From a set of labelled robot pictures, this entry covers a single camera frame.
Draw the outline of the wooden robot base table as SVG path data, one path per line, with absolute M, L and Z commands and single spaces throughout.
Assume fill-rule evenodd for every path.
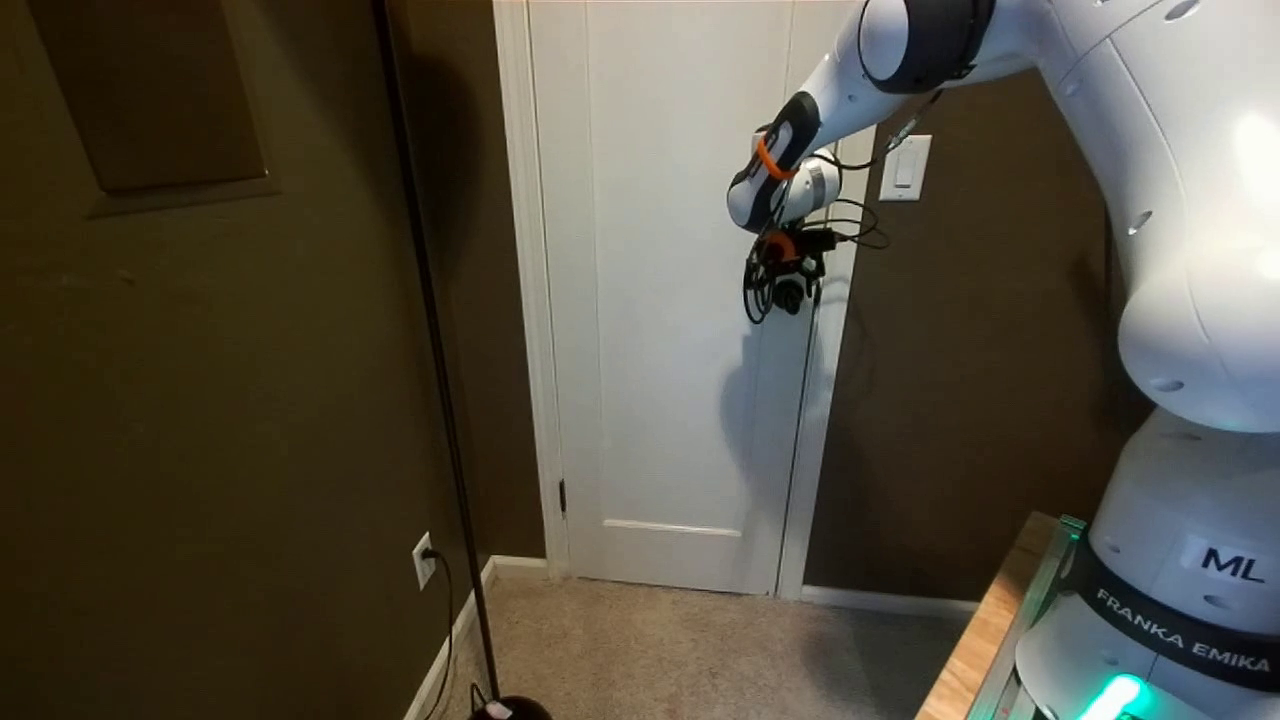
M 1079 523 L 1067 518 L 1032 511 L 1020 523 L 916 720 L 1036 720 L 1016 680 L 1016 639 L 1038 618 L 1074 539 Z

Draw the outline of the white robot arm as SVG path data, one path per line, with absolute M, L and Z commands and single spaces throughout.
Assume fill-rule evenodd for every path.
M 1280 0 L 850 0 L 729 218 L 808 218 L 837 139 L 1010 73 L 1097 172 L 1150 402 L 1016 678 L 1045 720 L 1280 720 Z

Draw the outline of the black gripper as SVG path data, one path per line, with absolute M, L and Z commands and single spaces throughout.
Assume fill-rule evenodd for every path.
M 762 237 L 762 302 L 796 316 L 815 297 L 825 256 L 837 250 L 826 230 L 774 230 Z

